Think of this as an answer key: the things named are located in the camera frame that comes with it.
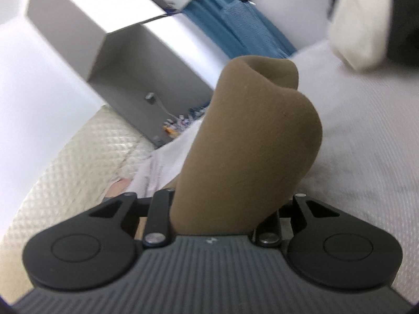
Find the metal bolt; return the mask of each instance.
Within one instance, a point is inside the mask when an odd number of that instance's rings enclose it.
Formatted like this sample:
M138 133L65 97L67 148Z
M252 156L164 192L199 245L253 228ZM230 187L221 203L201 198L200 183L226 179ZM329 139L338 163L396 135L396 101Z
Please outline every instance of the metal bolt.
M264 232L259 235L258 240L262 244L275 244L279 242L279 236L273 232Z
M144 240L149 244L159 244L166 239L161 232L152 232L145 235Z

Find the white cloth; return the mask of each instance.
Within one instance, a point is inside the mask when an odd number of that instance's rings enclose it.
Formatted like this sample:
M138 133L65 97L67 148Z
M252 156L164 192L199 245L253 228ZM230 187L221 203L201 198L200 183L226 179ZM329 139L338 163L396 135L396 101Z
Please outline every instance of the white cloth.
M300 190L395 236L404 256L393 286L419 301L419 70L357 74L328 42L293 61L323 125Z
M140 166L126 191L135 192L138 197L150 197L175 178L181 172L202 120L197 120L178 138L155 150Z
M357 71L372 69L387 53L393 0L337 0L328 36Z

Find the gray shelf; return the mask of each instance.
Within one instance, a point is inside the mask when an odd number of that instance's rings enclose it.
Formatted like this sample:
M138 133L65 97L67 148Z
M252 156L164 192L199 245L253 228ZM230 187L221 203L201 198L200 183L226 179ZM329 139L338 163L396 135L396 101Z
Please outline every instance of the gray shelf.
M169 118L144 98L155 92L174 115L207 102L212 89L171 49L142 25L111 34L103 44L89 84L121 116L159 146L171 139L162 130Z

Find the quilted white mat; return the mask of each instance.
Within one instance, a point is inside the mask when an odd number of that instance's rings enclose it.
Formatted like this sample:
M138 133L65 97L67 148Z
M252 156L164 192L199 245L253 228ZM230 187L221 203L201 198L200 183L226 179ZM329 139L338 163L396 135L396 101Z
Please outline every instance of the quilted white mat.
M0 295L13 303L32 289L21 260L29 238L98 204L109 181L133 177L152 151L146 138L103 106L32 187L0 242Z

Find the brown foam foot cover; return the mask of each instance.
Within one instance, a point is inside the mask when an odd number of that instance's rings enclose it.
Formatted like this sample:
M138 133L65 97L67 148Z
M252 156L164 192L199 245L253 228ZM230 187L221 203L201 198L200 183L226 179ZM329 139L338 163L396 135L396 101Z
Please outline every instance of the brown foam foot cover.
M286 59L244 56L224 68L175 183L178 234L248 233L288 201L322 139L297 86Z

